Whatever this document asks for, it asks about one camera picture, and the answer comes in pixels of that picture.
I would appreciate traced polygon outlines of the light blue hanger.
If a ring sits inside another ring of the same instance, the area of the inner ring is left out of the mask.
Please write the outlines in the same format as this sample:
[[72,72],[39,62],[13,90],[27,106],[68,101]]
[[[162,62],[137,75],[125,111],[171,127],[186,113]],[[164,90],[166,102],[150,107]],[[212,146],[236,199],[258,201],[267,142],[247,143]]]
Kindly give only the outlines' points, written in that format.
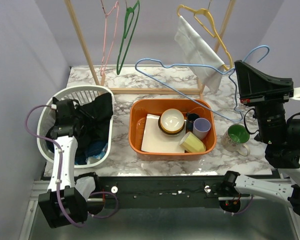
[[[213,74],[220,77],[218,90],[213,93],[208,87],[204,87],[191,68],[211,70]],[[160,90],[171,90],[191,101],[194,100],[194,96],[202,95],[204,100],[212,104],[208,110],[219,119],[223,118],[232,123],[241,123],[244,119],[245,108],[239,103],[238,81],[234,66],[229,70],[218,70],[212,64],[164,64],[159,59],[141,58],[135,63],[134,69],[146,80],[154,81],[155,86]]]

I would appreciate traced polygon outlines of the green hanger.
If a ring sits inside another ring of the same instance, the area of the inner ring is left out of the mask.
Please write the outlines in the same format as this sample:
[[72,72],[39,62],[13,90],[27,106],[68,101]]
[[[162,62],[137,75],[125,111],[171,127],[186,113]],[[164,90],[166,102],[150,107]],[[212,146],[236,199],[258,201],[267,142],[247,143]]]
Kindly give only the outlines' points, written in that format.
[[125,63],[132,42],[132,38],[137,27],[140,15],[140,7],[141,5],[139,0],[137,0],[133,6],[126,5],[125,16],[123,21],[123,32],[116,61],[117,75],[120,75],[123,65]]

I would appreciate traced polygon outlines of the pink wire hanger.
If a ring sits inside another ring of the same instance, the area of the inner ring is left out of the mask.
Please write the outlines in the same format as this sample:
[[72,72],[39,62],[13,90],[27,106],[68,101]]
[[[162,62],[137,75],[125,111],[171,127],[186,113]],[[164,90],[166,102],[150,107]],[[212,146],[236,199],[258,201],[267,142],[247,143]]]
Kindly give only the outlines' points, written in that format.
[[[110,56],[113,50],[113,46],[115,43],[116,35],[117,35],[117,27],[119,21],[119,11],[120,11],[120,4],[117,0],[112,8],[109,11],[106,11],[104,1],[101,0],[101,7],[104,14],[104,34],[103,34],[103,48],[102,48],[102,59],[101,59],[101,67],[100,67],[100,76],[104,76],[106,72],[107,65],[110,60]],[[108,33],[109,30],[109,20],[108,18],[115,17],[114,24],[113,24],[113,35],[108,40],[110,34]]]

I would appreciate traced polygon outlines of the black garment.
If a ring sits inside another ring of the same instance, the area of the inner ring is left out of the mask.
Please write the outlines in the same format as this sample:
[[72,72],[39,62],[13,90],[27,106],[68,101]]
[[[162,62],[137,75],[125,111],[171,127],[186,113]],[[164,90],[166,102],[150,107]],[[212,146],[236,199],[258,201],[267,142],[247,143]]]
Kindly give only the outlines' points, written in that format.
[[110,119],[113,116],[111,94],[104,93],[92,102],[80,105],[78,100],[58,100],[52,98],[57,106],[54,125],[46,133],[46,137],[56,139],[61,133],[70,130],[69,135],[78,137],[85,130],[91,132],[95,138],[108,141]]

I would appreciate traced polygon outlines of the floral blue skirt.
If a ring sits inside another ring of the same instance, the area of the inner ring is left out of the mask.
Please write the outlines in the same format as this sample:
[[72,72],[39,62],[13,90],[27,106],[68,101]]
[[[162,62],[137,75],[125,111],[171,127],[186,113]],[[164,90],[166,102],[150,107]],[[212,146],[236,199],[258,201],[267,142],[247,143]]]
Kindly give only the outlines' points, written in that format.
[[108,143],[95,142],[93,143],[87,152],[86,163],[88,165],[101,163],[101,160],[105,157],[108,150]]

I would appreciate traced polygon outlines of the dark blue denim skirt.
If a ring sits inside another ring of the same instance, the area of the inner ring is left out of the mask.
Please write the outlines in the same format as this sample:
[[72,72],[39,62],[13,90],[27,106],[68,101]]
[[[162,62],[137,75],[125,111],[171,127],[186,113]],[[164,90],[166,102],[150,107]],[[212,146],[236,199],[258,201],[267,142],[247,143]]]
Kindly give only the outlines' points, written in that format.
[[105,156],[108,142],[104,139],[98,139],[98,136],[95,138],[92,132],[84,130],[75,139],[77,140],[77,149],[74,157],[75,165],[86,165],[90,157],[100,160]]

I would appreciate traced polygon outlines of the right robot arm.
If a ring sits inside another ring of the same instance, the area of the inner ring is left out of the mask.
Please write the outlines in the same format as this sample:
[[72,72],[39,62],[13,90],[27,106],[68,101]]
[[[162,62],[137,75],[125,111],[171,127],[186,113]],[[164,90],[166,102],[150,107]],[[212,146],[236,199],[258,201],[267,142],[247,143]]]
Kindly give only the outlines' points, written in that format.
[[294,96],[291,78],[261,72],[242,60],[234,63],[240,102],[254,110],[255,139],[266,144],[265,159],[294,184],[279,184],[227,171],[216,192],[223,197],[260,196],[291,208],[300,216],[300,112],[285,118],[284,103]]

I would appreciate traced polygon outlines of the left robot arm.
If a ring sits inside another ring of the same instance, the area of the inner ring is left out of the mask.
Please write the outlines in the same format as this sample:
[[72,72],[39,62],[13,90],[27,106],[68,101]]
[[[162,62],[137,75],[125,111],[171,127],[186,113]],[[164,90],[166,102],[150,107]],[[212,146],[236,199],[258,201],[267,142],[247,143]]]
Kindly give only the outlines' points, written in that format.
[[97,197],[101,185],[94,173],[74,177],[77,139],[84,126],[78,101],[58,100],[50,107],[55,111],[55,126],[47,139],[54,147],[53,171],[47,192],[39,195],[38,204],[51,228],[82,228],[88,218],[88,198]]

